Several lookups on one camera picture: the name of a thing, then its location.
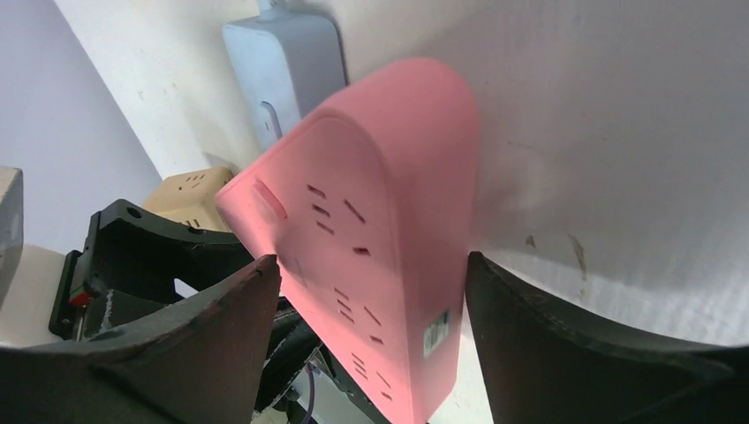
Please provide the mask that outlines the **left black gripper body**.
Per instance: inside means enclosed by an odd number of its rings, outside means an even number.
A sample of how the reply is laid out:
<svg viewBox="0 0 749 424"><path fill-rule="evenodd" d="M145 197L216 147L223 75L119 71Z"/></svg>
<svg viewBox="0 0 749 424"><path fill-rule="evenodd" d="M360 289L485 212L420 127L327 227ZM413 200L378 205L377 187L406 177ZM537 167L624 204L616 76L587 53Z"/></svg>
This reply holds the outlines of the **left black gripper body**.
<svg viewBox="0 0 749 424"><path fill-rule="evenodd" d="M177 283L200 292L253 261L229 232L198 223L175 223L129 201L117 200L92 215L81 251L64 263L49 330L63 339L91 337L105 327L133 322L184 299ZM306 365L316 365L369 419L375 407L283 295L265 301L274 310L263 345L254 416L269 409L300 420L292 388Z"/></svg>

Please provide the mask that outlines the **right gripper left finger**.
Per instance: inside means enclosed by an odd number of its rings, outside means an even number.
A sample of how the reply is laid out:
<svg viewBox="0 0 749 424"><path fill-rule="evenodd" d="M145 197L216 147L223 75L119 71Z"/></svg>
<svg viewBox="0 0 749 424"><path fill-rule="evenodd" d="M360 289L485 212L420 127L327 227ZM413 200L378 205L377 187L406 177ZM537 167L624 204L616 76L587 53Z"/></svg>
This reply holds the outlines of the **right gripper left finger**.
<svg viewBox="0 0 749 424"><path fill-rule="evenodd" d="M281 277L266 255L85 341L1 351L4 423L248 423Z"/></svg>

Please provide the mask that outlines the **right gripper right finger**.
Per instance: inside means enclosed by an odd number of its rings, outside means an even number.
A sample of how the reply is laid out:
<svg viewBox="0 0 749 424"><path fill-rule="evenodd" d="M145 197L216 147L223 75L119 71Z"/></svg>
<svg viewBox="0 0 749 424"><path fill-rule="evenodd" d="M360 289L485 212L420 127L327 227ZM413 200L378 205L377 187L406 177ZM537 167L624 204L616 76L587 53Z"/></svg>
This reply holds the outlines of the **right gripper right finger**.
<svg viewBox="0 0 749 424"><path fill-rule="evenodd" d="M745 423L748 349L614 322L469 255L465 299L497 423Z"/></svg>

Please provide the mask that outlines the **beige cube plug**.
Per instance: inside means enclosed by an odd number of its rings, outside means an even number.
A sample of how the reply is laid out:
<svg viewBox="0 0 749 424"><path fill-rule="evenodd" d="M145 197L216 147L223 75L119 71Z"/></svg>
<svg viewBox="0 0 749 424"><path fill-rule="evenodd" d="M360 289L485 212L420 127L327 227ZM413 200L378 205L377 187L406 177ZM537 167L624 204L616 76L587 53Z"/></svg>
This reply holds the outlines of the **beige cube plug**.
<svg viewBox="0 0 749 424"><path fill-rule="evenodd" d="M231 170L223 166L173 175L145 199L142 207L194 229L230 232L215 196L232 178Z"/></svg>

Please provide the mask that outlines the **pink power strip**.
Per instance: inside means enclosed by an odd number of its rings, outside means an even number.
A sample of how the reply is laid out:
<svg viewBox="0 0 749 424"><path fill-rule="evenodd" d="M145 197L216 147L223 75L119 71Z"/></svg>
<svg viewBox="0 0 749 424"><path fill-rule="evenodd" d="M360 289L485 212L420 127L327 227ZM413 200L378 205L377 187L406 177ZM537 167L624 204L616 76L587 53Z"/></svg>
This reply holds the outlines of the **pink power strip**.
<svg viewBox="0 0 749 424"><path fill-rule="evenodd" d="M456 381L480 114L460 75L396 61L333 94L216 204L392 423L424 423Z"/></svg>

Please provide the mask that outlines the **light blue power strip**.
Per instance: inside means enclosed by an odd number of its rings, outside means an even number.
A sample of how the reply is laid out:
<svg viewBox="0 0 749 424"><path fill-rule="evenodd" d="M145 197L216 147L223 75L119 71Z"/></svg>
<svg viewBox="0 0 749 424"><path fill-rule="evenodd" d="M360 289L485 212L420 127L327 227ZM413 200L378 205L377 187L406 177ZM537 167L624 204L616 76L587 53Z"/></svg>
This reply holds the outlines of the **light blue power strip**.
<svg viewBox="0 0 749 424"><path fill-rule="evenodd" d="M347 80L330 18L293 11L285 1L257 4L258 15L223 26L223 41L255 139L266 151Z"/></svg>

